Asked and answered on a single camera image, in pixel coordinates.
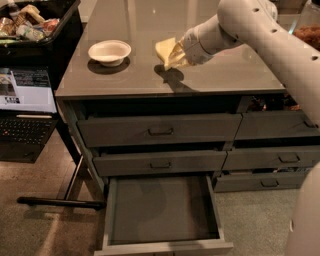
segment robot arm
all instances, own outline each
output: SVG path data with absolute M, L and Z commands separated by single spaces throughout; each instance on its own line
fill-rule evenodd
M 175 66 L 177 55 L 191 65 L 203 64 L 219 51 L 248 44 L 319 127 L 320 52 L 289 34 L 276 18 L 268 0 L 221 0 L 214 17 L 185 33 L 169 64 Z
M 188 30 L 178 47 L 173 48 L 169 66 L 175 66 L 177 56 L 183 56 L 191 65 L 203 64 L 219 51 L 246 43 L 319 128 L 320 52 L 280 27 L 274 8 L 268 3 L 268 0 L 220 0 L 217 15 Z M 319 183 L 320 163 L 309 172 L 300 189 L 286 256 L 320 255 Z

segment drawer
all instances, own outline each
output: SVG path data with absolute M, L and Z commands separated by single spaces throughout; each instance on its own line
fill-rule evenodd
M 320 146 L 246 148 L 229 151 L 223 170 L 313 167 Z
M 205 172 L 221 170 L 227 153 L 225 151 L 186 151 L 119 154 L 95 157 L 94 165 L 103 176 Z
M 95 256 L 224 255 L 210 177 L 110 180 L 103 245 Z
M 241 115 L 91 118 L 78 121 L 87 147 L 231 141 Z
M 214 192 L 297 189 L 306 175 L 299 172 L 222 175 L 216 180 Z
M 236 140 L 319 136 L 302 111 L 243 113 Z

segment clutter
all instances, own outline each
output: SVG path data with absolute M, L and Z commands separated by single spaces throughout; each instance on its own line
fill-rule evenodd
M 14 0 L 9 0 L 7 8 L 8 16 L 0 17 L 0 44 L 19 40 L 38 42 L 49 37 L 60 21 L 56 17 L 45 19 L 32 4 L 20 9 Z
M 293 35 L 300 38 L 305 43 L 320 51 L 320 26 L 317 24 L 302 26 L 295 30 Z

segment white bowl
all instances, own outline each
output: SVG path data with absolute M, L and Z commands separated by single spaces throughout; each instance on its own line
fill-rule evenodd
M 91 59 L 99 61 L 106 67 L 119 66 L 131 52 L 131 47 L 125 42 L 108 40 L 90 47 L 88 54 Z

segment floor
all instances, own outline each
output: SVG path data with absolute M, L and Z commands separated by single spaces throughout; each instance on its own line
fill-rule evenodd
M 16 202 L 20 196 L 55 199 L 74 168 L 56 131 L 35 164 L 0 162 L 0 255 L 89 256 L 101 247 L 104 210 Z M 78 200 L 96 199 L 89 177 L 80 175 L 75 187 Z M 234 243 L 228 256 L 283 255 L 297 193 L 216 194 L 225 239 Z

